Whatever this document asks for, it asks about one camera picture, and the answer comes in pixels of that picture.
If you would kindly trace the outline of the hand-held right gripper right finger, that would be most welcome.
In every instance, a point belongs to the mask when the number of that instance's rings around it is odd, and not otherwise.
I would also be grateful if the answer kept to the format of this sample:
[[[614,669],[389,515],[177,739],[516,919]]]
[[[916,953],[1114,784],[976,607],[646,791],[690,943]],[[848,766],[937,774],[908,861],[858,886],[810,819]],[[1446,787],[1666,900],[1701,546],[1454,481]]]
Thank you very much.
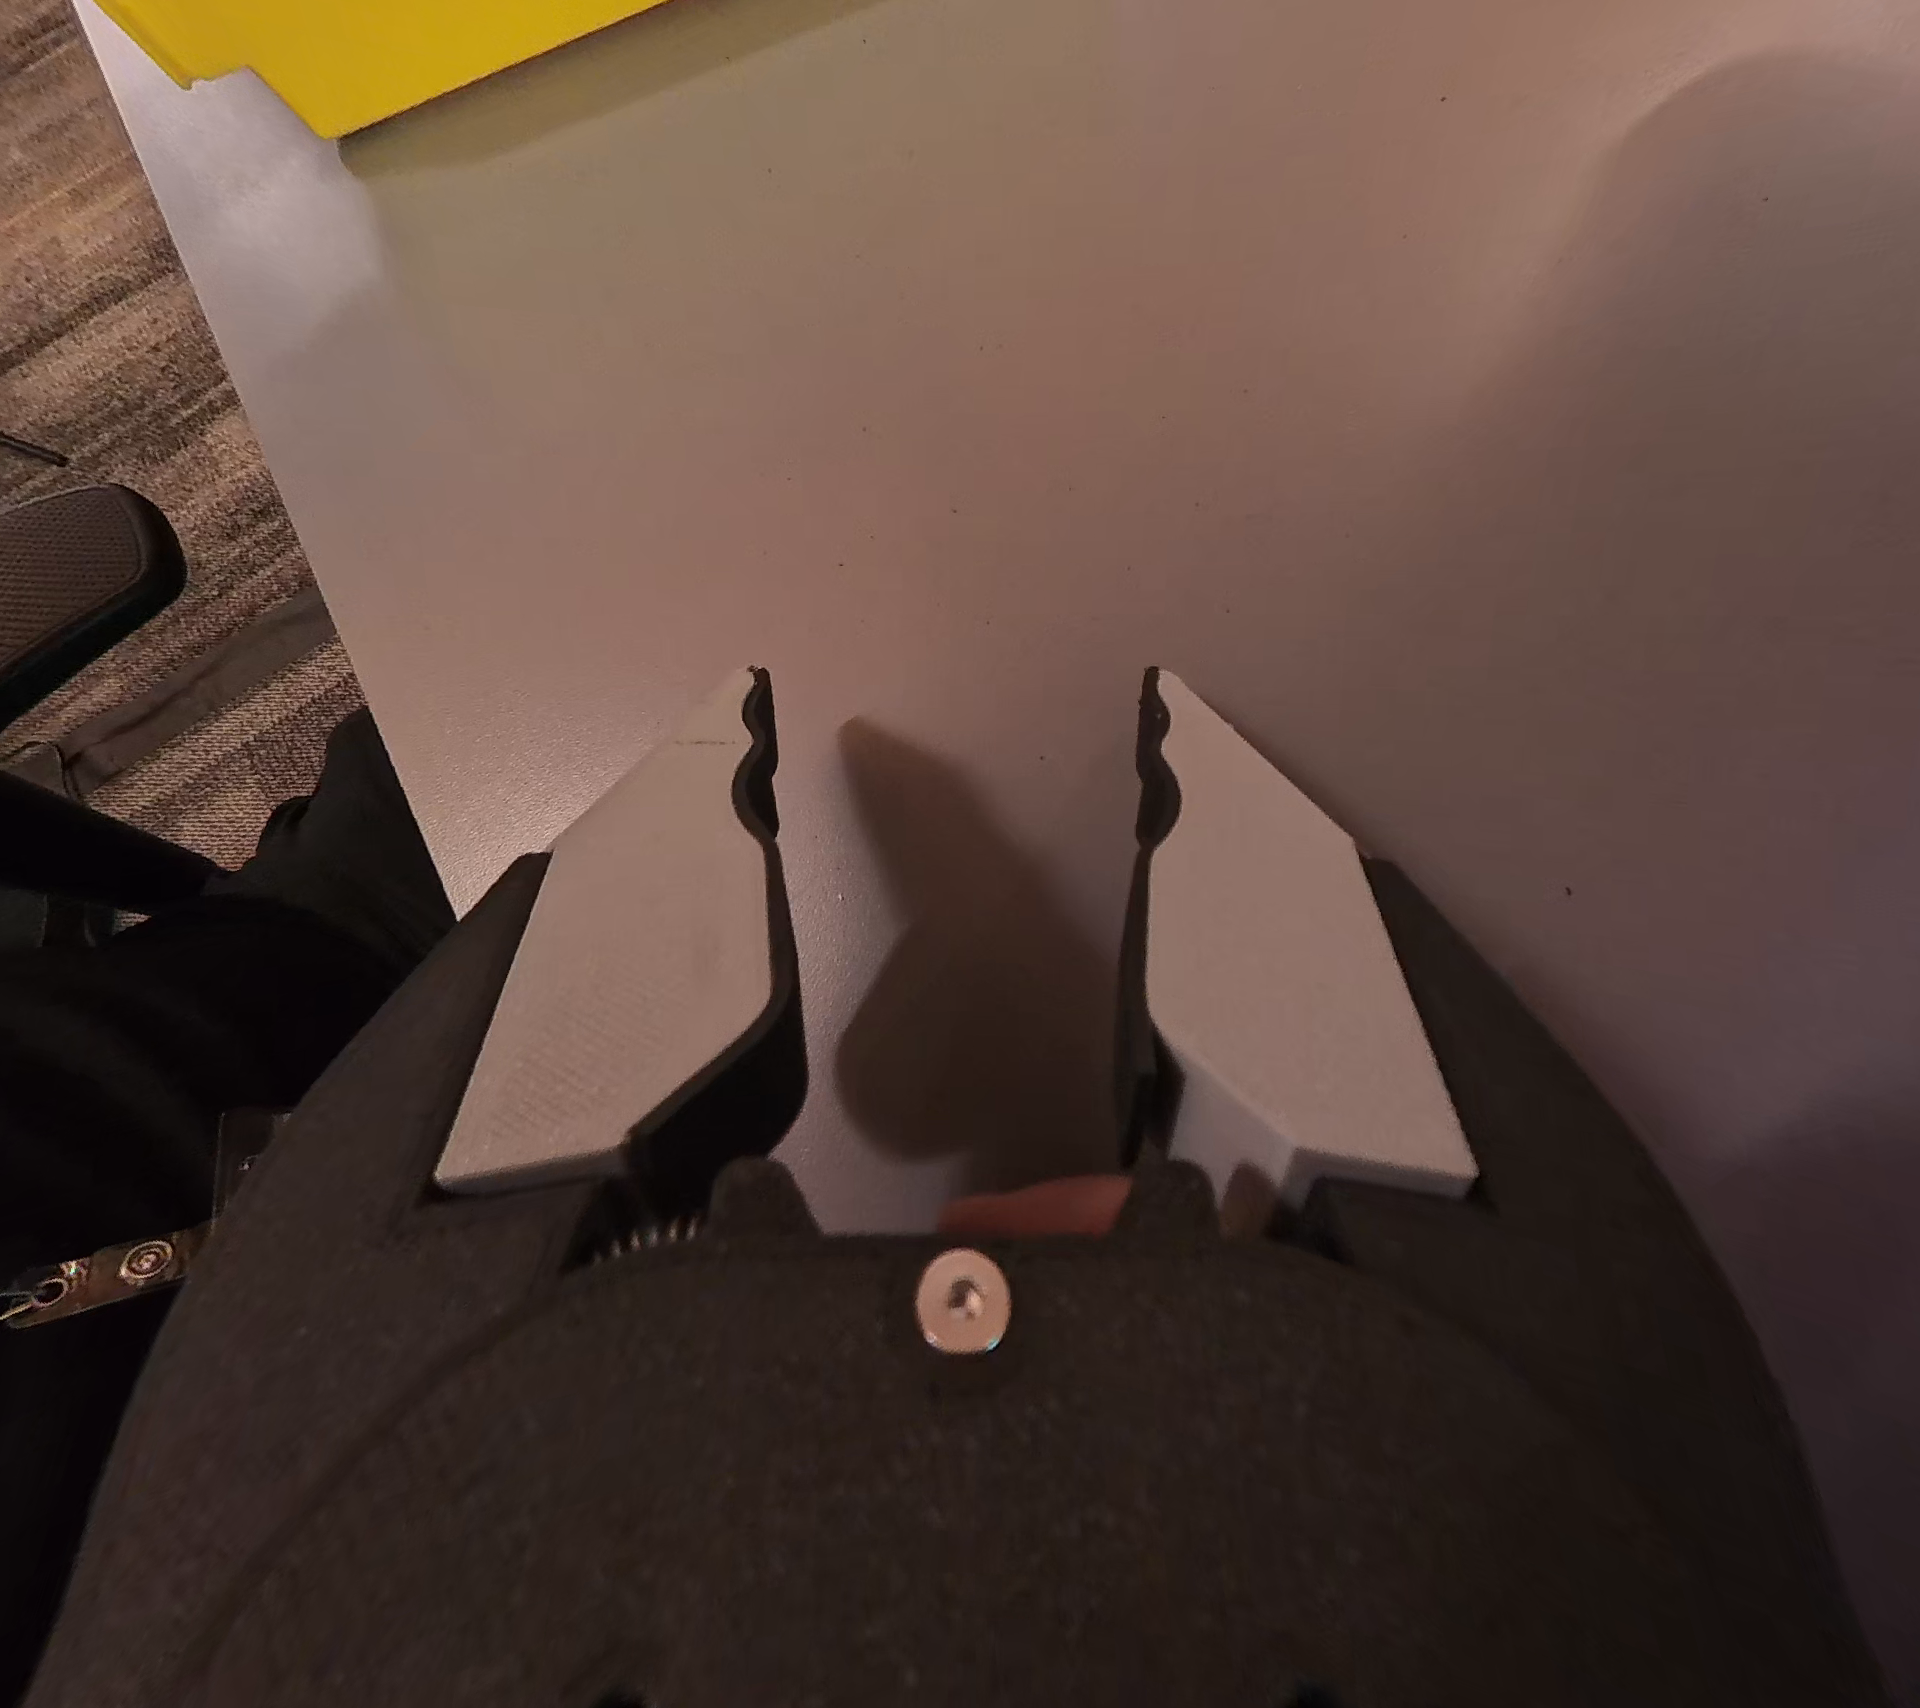
[[[1182,678],[1138,696],[1116,965],[1116,1156],[1219,1203],[1324,1181],[1467,1199],[1459,1118],[1356,840]]]

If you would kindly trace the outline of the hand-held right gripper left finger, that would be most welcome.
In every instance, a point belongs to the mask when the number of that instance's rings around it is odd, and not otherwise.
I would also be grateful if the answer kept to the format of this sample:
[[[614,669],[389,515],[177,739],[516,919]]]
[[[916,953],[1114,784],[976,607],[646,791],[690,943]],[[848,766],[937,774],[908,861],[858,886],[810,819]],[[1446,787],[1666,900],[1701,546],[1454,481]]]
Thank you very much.
[[[551,846],[436,1167],[482,1196],[626,1179],[707,1201],[809,1068],[773,676],[731,672]]]

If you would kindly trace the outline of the person's black clothing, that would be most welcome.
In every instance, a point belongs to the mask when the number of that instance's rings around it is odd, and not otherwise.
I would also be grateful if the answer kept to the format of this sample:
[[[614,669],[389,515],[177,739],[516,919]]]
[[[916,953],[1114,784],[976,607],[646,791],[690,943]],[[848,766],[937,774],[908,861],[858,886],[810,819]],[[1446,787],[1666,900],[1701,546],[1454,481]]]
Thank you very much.
[[[213,1218],[221,1122],[289,1112],[454,927],[369,708],[200,897],[2,977],[4,1283]],[[162,1294],[4,1326],[4,1618],[51,1615]]]

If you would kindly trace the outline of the black office chair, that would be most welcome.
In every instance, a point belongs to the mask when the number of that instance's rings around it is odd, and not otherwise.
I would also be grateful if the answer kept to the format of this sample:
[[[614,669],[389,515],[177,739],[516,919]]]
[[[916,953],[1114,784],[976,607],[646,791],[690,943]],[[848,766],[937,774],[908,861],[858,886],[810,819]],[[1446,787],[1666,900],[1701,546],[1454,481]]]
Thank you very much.
[[[170,609],[187,558],[165,513],[119,484],[87,484],[2,515],[2,729],[10,731]],[[88,809],[57,752],[2,771],[7,953],[90,947],[120,919],[196,899],[221,868]]]

